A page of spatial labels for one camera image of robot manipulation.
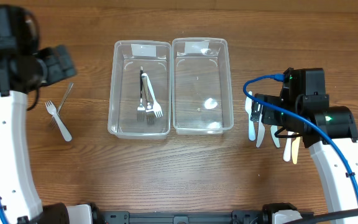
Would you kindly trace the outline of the black handled metal fork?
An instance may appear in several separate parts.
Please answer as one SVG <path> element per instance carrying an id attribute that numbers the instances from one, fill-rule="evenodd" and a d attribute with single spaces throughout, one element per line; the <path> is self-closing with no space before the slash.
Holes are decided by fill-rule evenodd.
<path id="1" fill-rule="evenodd" d="M 141 122 L 144 120 L 145 118 L 145 107 L 143 105 L 143 97 L 142 97 L 142 93 L 143 93 L 143 81 L 142 81 L 142 74 L 144 72 L 144 68 L 143 66 L 140 67 L 140 75 L 139 75 L 139 80 L 140 80 L 140 96 L 139 96 L 139 101 L 140 104 L 137 107 L 137 121 Z"/>

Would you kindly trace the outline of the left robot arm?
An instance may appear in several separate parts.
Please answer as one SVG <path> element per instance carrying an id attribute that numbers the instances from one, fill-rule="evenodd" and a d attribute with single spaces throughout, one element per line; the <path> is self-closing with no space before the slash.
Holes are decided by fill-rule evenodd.
<path id="1" fill-rule="evenodd" d="M 63 45 L 36 54 L 0 47 L 0 223 L 93 223 L 89 204 L 44 206 L 26 140 L 27 94 L 76 73 Z"/>

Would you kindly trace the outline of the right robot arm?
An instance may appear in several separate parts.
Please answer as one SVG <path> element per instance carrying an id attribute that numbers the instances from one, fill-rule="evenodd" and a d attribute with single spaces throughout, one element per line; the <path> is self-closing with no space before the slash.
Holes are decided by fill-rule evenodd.
<path id="1" fill-rule="evenodd" d="M 284 210 L 273 214 L 273 222 L 283 223 L 284 219 L 287 219 L 288 223 L 318 223 L 324 221 L 358 223 L 358 167 L 352 168 L 337 146 L 339 143 L 341 146 L 347 145 L 358 148 L 358 143 L 351 143 L 349 139 L 333 141 L 324 131 L 304 117 L 259 100 L 249 93 L 246 93 L 246 96 L 264 107 L 279 111 L 305 123 L 326 141 L 326 144 L 321 141 L 313 144 L 309 147 L 309 150 L 318 168 L 330 212 L 312 218 L 296 219 L 294 215 L 289 214 L 288 210 Z"/>

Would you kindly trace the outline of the silver metal fork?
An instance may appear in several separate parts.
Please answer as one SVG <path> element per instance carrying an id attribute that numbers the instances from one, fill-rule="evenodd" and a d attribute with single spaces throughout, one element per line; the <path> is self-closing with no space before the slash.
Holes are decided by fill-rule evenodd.
<path id="1" fill-rule="evenodd" d="M 144 86 L 145 99 L 147 102 L 147 107 L 146 107 L 146 111 L 145 111 L 146 118 L 147 118 L 147 124 L 154 125 L 155 115 L 154 115 L 154 111 L 153 111 L 150 96 L 149 96 L 148 75 L 146 73 L 143 73 L 141 75 L 141 78 L 142 78 L 142 83 Z"/>
<path id="2" fill-rule="evenodd" d="M 62 109 L 62 107 L 63 107 L 63 105 L 64 105 L 66 99 L 68 98 L 68 95 L 70 94 L 71 89 L 73 88 L 73 85 L 74 85 L 73 82 L 70 82 L 70 83 L 68 84 L 68 88 L 67 88 L 67 90 L 66 90 L 66 92 L 65 92 L 65 94 L 64 94 L 64 96 L 63 96 L 63 98 L 62 98 L 62 100 L 61 100 L 61 102 L 60 102 L 60 104 L 59 104 L 59 106 L 58 106 L 58 108 L 57 108 L 57 115 L 58 115 L 58 116 L 60 115 L 60 110 Z M 51 120 L 50 120 L 50 123 L 49 123 L 49 127 L 50 127 L 51 129 L 53 129 L 56 125 L 57 125 L 57 122 L 55 121 L 55 118 L 52 117 Z"/>

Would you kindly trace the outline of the small white plastic fork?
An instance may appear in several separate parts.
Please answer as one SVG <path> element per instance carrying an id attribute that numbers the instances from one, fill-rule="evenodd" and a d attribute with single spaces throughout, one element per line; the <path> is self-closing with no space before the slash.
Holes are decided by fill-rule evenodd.
<path id="1" fill-rule="evenodd" d="M 161 108 L 160 104 L 158 103 L 157 99 L 155 98 L 154 89 L 152 87 L 149 77 L 147 77 L 147 84 L 148 84 L 150 94 L 152 95 L 152 101 L 153 101 L 152 108 L 153 108 L 154 114 L 157 118 L 161 118 L 161 117 L 163 117 L 163 111 L 162 111 L 162 108 Z"/>

